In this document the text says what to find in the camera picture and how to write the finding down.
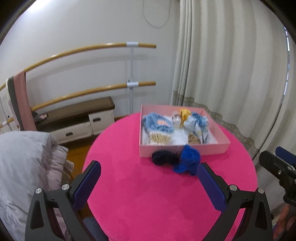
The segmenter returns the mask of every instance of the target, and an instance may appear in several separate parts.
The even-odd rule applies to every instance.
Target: white blanket
[[[15,241],[25,239],[36,188],[60,188],[67,153],[49,133],[12,131],[0,135],[0,218]],[[60,213],[57,218],[62,221]]]

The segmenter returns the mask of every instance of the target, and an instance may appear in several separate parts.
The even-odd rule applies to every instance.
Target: cable
[[[165,22],[163,25],[161,25],[161,26],[156,26],[156,25],[151,24],[151,23],[147,20],[147,18],[145,17],[145,14],[144,14],[144,3],[145,3],[145,0],[143,0],[142,13],[143,13],[143,17],[145,18],[146,22],[147,22],[151,27],[153,27],[153,28],[160,29],[160,28],[164,27],[164,26],[167,24],[167,22],[169,21],[169,19],[170,19],[170,5],[169,5],[169,7],[168,7],[168,18],[167,18],[166,22]]]

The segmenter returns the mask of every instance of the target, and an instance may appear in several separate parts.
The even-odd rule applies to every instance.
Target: pink towel
[[[24,131],[37,131],[29,104],[25,72],[22,71],[15,75],[13,77],[13,82]]]

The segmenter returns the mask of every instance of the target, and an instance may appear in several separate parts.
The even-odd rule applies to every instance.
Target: pink carpet surface
[[[221,127],[230,140],[224,154],[202,156],[227,184],[255,191],[257,176],[243,145]],[[176,174],[172,166],[156,166],[139,157],[140,113],[125,117],[98,136],[83,169],[92,160],[102,174],[89,199],[89,207],[109,240],[202,240],[219,215],[196,176]],[[241,209],[226,240],[240,224]]]

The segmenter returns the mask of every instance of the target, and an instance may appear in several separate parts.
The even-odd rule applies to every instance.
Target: curtain lace trim
[[[228,123],[223,120],[223,116],[217,112],[212,112],[209,110],[209,108],[204,104],[199,104],[194,102],[194,98],[192,97],[184,97],[177,93],[177,91],[173,92],[173,100],[178,100],[178,102],[182,103],[183,106],[190,106],[190,107],[197,107],[197,108],[203,108],[210,116],[221,126],[223,126],[225,129],[229,130],[232,134],[235,135],[235,137],[245,146],[245,148],[248,150],[250,156],[252,158],[255,158],[256,155],[259,153],[259,149],[255,147],[255,142],[253,139],[249,137],[245,137],[242,135],[238,129],[238,127],[234,124]]]

